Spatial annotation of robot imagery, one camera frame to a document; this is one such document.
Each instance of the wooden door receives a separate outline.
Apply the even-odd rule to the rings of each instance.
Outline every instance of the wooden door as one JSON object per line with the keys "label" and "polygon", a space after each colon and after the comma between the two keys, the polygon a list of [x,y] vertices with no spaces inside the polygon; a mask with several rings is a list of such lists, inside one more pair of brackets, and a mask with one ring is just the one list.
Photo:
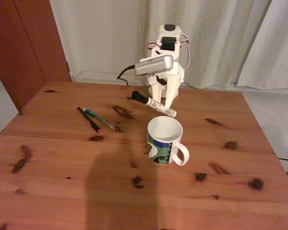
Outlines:
{"label": "wooden door", "polygon": [[19,111],[48,81],[71,81],[48,0],[0,0],[0,80]]}

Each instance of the mug pattern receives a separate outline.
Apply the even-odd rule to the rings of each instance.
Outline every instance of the mug pattern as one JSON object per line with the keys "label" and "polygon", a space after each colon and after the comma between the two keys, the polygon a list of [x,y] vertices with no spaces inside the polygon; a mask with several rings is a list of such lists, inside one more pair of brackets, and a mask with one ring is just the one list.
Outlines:
{"label": "mug pattern", "polygon": [[148,134],[147,153],[150,159],[158,164],[168,164],[173,143],[163,143]]}

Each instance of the red wire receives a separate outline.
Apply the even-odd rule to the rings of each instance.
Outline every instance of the red wire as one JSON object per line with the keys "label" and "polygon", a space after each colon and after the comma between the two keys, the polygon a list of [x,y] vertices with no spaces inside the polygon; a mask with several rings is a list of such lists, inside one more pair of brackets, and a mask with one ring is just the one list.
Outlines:
{"label": "red wire", "polygon": [[190,40],[188,40],[188,39],[186,39],[186,40],[184,40],[184,41],[182,41],[182,42],[180,42],[180,43],[184,43],[184,42],[187,42],[187,43],[190,44]]}
{"label": "red wire", "polygon": [[150,45],[159,46],[157,43],[151,42],[151,43],[148,43],[148,44],[146,45],[147,49],[153,49],[153,48],[149,48],[149,47],[148,47],[148,46],[150,46]]}

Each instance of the mug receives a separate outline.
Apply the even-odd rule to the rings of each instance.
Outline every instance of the mug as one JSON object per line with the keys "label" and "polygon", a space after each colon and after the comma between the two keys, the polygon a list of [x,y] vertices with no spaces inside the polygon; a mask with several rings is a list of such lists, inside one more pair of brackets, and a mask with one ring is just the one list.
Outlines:
{"label": "mug", "polygon": [[[188,162],[188,149],[180,143],[182,125],[168,116],[157,116],[147,126],[147,153],[158,164],[175,162],[183,166]],[[183,161],[177,156],[178,149],[183,153]]]}

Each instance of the black marker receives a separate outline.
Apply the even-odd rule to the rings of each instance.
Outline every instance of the black marker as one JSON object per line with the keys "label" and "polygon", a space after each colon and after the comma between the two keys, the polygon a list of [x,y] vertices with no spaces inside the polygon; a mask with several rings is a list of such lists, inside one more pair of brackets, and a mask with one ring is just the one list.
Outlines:
{"label": "black marker", "polygon": [[81,113],[81,115],[84,116],[84,118],[90,122],[91,127],[97,132],[100,133],[101,132],[101,128],[98,127],[98,125],[95,124],[94,121],[91,120],[91,118],[89,118],[89,116],[79,107],[77,108],[77,110]]}
{"label": "black marker", "polygon": [[154,101],[150,97],[147,97],[147,96],[139,93],[138,91],[133,91],[131,99],[138,101],[138,102],[141,102],[143,104],[146,104],[149,107],[152,107],[152,108],[156,109],[157,111],[160,111],[160,112],[162,112],[162,113],[164,113],[170,117],[175,117],[177,115],[175,110],[173,110],[173,109],[166,110],[164,105],[162,105],[159,102]]}

